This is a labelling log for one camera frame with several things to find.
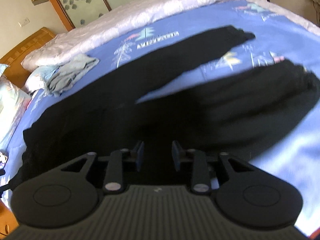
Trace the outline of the light grey crumpled garment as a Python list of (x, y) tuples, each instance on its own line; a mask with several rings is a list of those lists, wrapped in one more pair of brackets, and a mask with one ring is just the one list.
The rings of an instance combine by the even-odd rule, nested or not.
[(58, 97), (70, 90), (85, 74), (100, 62), (96, 57), (78, 54), (69, 62), (61, 65), (47, 81), (45, 91), (47, 95)]

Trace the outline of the light floral pillow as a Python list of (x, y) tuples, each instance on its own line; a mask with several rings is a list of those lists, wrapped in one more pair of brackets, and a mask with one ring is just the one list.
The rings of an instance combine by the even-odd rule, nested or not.
[(1, 64), (1, 151), (5, 152), (11, 141), (17, 125), (29, 102), (31, 94), (39, 89), (45, 89), (47, 81), (57, 70), (57, 66), (42, 66), (36, 68), (22, 83), (16, 86), (4, 72), (9, 70), (7, 64)]

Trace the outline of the wooden headboard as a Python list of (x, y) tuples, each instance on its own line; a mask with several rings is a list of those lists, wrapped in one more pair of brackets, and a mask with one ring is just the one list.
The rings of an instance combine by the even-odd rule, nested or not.
[(55, 36), (56, 34), (50, 29), (42, 27), (16, 45), (1, 58), (1, 63), (8, 65), (8, 68), (4, 71), (4, 76), (11, 83), (22, 88), (31, 72), (25, 70), (22, 67), (21, 62), (28, 54), (41, 48)]

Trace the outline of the white satin quilt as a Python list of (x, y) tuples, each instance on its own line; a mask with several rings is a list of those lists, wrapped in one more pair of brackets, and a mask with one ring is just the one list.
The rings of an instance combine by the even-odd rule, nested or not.
[[(184, 11), (225, 1), (234, 0), (135, 0), (108, 12), (84, 27), (56, 35), (43, 47), (29, 53), (21, 65), (29, 72), (40, 66), (61, 65), (75, 55), (86, 53), (129, 31)], [(267, 0), (247, 1), (254, 2), (277, 15), (285, 16), (307, 31), (319, 35), (319, 27), (287, 9)]]

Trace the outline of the black pants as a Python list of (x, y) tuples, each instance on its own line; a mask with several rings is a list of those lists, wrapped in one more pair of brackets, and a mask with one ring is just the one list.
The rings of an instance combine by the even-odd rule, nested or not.
[(169, 161), (173, 141), (207, 155), (249, 160), (283, 139), (319, 101), (319, 79), (284, 60), (140, 102), (181, 74), (218, 59), (254, 34), (231, 25), (158, 49), (52, 105), (23, 133), (19, 183), (88, 152), (108, 155), (143, 141), (148, 168)]

